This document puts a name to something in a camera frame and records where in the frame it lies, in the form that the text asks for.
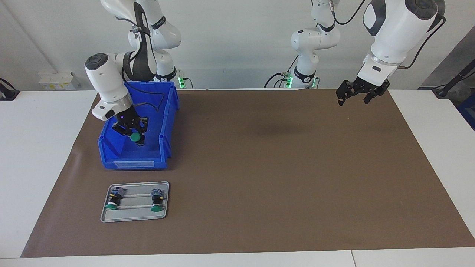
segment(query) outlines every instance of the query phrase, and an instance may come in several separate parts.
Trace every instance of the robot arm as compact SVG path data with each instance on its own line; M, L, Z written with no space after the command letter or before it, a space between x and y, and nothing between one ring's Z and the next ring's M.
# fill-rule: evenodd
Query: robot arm
M135 142L142 145L148 119L138 116L124 80L151 81L157 73L147 17L143 7L134 0L101 0L101 3L117 19L132 23L136 49L119 54L99 53L86 61L86 73L101 97L92 113L104 121L114 116L117 123L113 129L122 135L134 134Z
M156 78L162 82L173 81L183 87L183 73L175 67L171 55L164 50L176 48L181 44L180 31L165 18L157 0L137 0L137 3L143 6L151 30L152 47L157 62ZM129 32L129 43L136 48L132 32Z
M315 28L294 32L292 47L298 52L297 66L292 70L292 86L310 88L314 82L318 64L316 50L335 47L340 42L340 31L330 11L328 0L316 0L312 7Z
M375 37L356 80L344 81L336 94L339 104L357 94L366 93L364 102L383 95L408 53L424 38L443 16L443 0L373 0L366 8L363 23Z

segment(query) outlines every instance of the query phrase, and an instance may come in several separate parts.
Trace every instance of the green cap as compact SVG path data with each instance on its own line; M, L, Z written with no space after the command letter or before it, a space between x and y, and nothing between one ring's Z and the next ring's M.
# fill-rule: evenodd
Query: green cap
M105 207L108 208L108 209L111 209L111 210L116 210L117 209L117 205L112 204L112 203L108 203Z
M156 206L156 205L152 206L152 211L153 212L160 212L162 210L163 210L163 208L160 207L160 206Z
M138 142L140 139L142 139L142 135L140 133L133 133L130 135L130 140L132 140L132 142Z

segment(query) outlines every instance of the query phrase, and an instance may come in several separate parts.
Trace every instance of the brown paper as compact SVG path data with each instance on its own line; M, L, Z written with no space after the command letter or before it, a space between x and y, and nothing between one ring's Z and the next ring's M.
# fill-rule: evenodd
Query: brown paper
M89 115L22 257L472 247L389 94L180 92L165 171L104 169ZM161 220L101 223L109 185L169 181Z

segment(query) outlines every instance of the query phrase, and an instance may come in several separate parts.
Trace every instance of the white table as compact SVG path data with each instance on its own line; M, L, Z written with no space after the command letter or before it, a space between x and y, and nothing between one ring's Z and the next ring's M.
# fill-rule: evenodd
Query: white table
M472 234L475 234L475 132L430 91L390 91ZM95 91L23 92L0 103L0 267L124 266L475 266L475 248L153 255L17 259L69 155ZM35 201L25 198L33 192Z

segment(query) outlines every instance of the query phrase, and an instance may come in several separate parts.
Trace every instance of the black cable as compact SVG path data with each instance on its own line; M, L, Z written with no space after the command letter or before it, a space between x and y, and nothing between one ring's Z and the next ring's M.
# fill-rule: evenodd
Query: black cable
M140 89L137 89L135 88L134 86L132 86L131 84L129 84L129 82L125 79L125 76L124 76L124 67L122 67L122 80L125 82L125 84L127 84L130 88L132 88L133 90L135 91L138 91L138 92L141 92L141 93L144 93L144 94L151 94L151 95L161 95L161 99L160 99L160 103L158 104L158 108L160 108L163 100L165 99L165 94L164 93L157 93L157 92L147 92L147 91L142 91Z
M353 14L353 16L347 21L347 22L344 22L344 23L341 23L338 21L338 19L336 18L336 15L335 15L335 11L332 11L332 15L333 15L333 18L335 19L335 22L340 24L340 25L346 25L348 23L350 23L356 16L356 14L358 14L358 11L360 11L361 7L363 6L363 4L365 3L366 0L363 0L360 4L360 6L356 9L355 13Z
M193 86L193 81L192 81L190 78L183 78L183 81L190 81L190 83L191 83L191 88L192 88L192 89L195 89L195 87Z
M135 24L135 22L131 21L130 19L125 19L125 18L118 18L118 17L115 17L117 20L123 20L123 21L128 21L130 23L132 23L134 26L137 26L137 24Z
M295 57L295 59L292 61L292 64L290 64L290 67L289 69L287 70L287 72L290 72L290 69L292 68L292 66L295 64L295 62L297 61L298 59L298 55Z
M441 19L442 19L442 23L439 25L439 27L437 27L436 30L434 30L428 37L427 39L424 41L424 43L422 43L422 46L419 48L419 51L417 52L416 56L414 57L414 59L412 60L412 63L409 65L409 66L402 66L402 67L398 67L398 69L408 69L410 67L412 67L414 65L414 63L416 62L417 58L419 57L419 54L420 52L422 51L422 49L424 48L424 46L426 45L426 43L429 41L429 39L434 36L434 34L440 29L442 28L442 26L445 24L445 22L447 21L446 17L444 16L441 16Z
M156 112L160 111L160 106L154 106L154 105L152 105L152 103L148 103L148 102L135 104L133 106L142 106L142 105L151 105L155 109Z
M275 84L274 84L274 88L277 86L278 82L280 82L280 84L282 84L282 82L285 82L285 81L287 81L287 80L286 79L281 79L281 80L276 81Z
M465 77L464 77L463 79L461 79L460 81L463 81L463 80L466 80L466 79L470 78L470 76L472 76L473 74L475 74L475 71L472 72L471 74L465 76Z
M16 91L15 87L13 87L13 85L11 85L11 83L9 83L7 80L0 78L0 81L4 82L6 85L10 86L13 90Z
M466 80L466 79L470 78L470 76L472 76L473 74L475 74L475 71L474 71L474 72L472 72L471 74L469 74L469 75L465 76L463 79L461 79L461 80L460 80L460 82L461 82L461 81L463 81L463 80ZM441 88L441 87L444 87L444 86L447 86L447 85L448 85L448 84L439 85L439 86L433 87L432 89Z
M264 85L264 88L267 88L267 85L270 83L270 81L271 81L274 77L279 76L279 75L280 75L280 76L283 76L280 72L279 72L279 73L276 73L276 74L274 74L274 75L272 75L272 76L267 80L266 85Z

